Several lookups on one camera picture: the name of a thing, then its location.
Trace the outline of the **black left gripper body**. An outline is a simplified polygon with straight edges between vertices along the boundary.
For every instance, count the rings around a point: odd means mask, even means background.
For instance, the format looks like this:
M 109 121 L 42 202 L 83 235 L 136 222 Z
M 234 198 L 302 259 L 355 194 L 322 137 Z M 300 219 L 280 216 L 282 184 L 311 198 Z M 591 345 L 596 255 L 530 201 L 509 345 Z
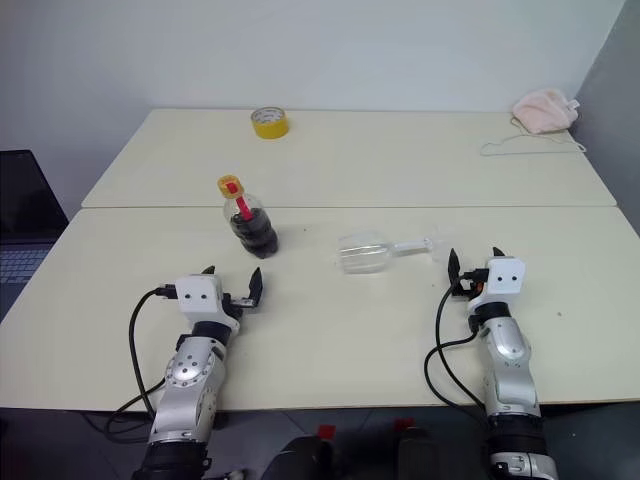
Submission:
M 240 320 L 245 310 L 255 308 L 255 300 L 247 297 L 236 298 L 232 297 L 229 293 L 224 293 L 222 297 L 222 308 L 226 315 L 235 320 Z

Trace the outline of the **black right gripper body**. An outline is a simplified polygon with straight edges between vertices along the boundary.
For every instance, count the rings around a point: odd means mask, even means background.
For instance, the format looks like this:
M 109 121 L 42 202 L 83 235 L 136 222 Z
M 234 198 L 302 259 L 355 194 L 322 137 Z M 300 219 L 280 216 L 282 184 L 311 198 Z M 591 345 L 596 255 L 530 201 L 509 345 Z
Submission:
M 488 269 L 479 268 L 472 271 L 460 273 L 451 272 L 452 296 L 465 297 L 472 300 L 479 296 L 488 280 Z

